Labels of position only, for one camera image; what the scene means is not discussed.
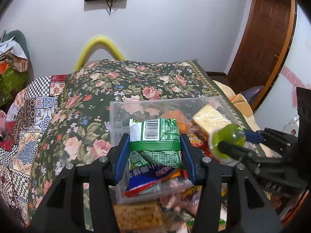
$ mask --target clear plastic box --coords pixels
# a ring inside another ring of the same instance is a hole
[[[183,99],[165,99],[152,101],[110,102],[110,142],[112,146],[119,144],[124,133],[129,134],[129,120],[135,118],[138,121],[158,118],[167,110],[180,110],[189,120],[205,105],[210,104],[232,123],[238,124],[237,119],[229,109],[222,97],[198,97]],[[135,203],[157,199],[161,196],[179,192],[190,188],[192,183],[186,181],[177,187],[163,186],[160,191],[142,194],[135,197],[126,197],[124,192],[128,186],[129,170],[126,167],[124,176],[115,187],[117,203]]]

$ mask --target door frame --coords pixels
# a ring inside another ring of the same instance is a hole
[[[246,23],[246,27],[245,27],[245,31],[240,43],[240,46],[238,48],[237,54],[235,55],[234,61],[231,65],[231,68],[228,72],[228,77],[230,78],[230,75],[232,74],[235,65],[238,62],[238,57],[240,56],[245,40],[247,38],[247,34],[249,31],[249,27],[251,24],[251,19],[253,16],[253,12],[254,12],[254,7],[255,7],[255,2],[256,0],[252,0],[251,3],[251,8],[249,11],[249,15],[248,15],[248,20]],[[287,33],[286,33],[286,37],[285,37],[285,41],[280,53],[280,56],[276,62],[276,65],[274,66],[273,71],[271,72],[267,83],[265,84],[265,86],[263,87],[263,89],[260,91],[260,93],[258,94],[257,98],[255,99],[255,101],[253,102],[253,104],[251,105],[251,108],[253,111],[256,111],[256,109],[260,106],[260,104],[263,102],[263,100],[266,98],[266,96],[268,95],[269,91],[271,90],[272,86],[274,85],[283,65],[284,62],[287,58],[288,55],[288,51],[290,50],[290,46],[293,40],[293,36],[294,36],[294,29],[296,26],[296,19],[297,19],[297,3],[295,0],[290,0],[290,19],[289,19],[289,25],[288,25],[288,29],[287,29]]]

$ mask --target wooden baseboard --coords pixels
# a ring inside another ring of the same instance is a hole
[[[225,73],[221,73],[221,72],[206,72],[208,76],[222,76],[222,77],[227,77],[227,75]]]

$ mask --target yellow foam tube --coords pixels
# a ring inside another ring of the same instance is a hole
[[[97,44],[105,45],[110,50],[110,52],[113,54],[116,60],[125,60],[125,58],[123,57],[119,49],[108,38],[102,37],[102,36],[94,37],[88,42],[86,47],[83,49],[80,55],[80,58],[76,64],[75,71],[83,67],[83,65],[87,62],[86,58],[88,57],[89,53],[93,50],[93,48]]]

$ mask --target metal screw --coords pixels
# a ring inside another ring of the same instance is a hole
[[[209,162],[212,161],[212,159],[211,159],[210,157],[207,157],[207,156],[203,157],[202,160],[203,160],[203,162],[205,162],[205,163],[209,163]]]
[[[255,169],[254,173],[257,175],[257,174],[259,174],[259,172],[260,172],[260,170],[259,170],[259,168],[257,167],[257,168]]]
[[[245,169],[245,165],[243,165],[243,164],[241,164],[241,163],[236,164],[236,167],[237,167],[239,170],[244,170],[244,169]]]
[[[66,169],[70,170],[70,169],[72,169],[74,167],[74,164],[73,163],[68,163],[68,164],[66,164],[65,167],[66,167]]]
[[[101,156],[100,158],[99,158],[99,161],[100,162],[106,162],[108,160],[108,157],[107,156]]]

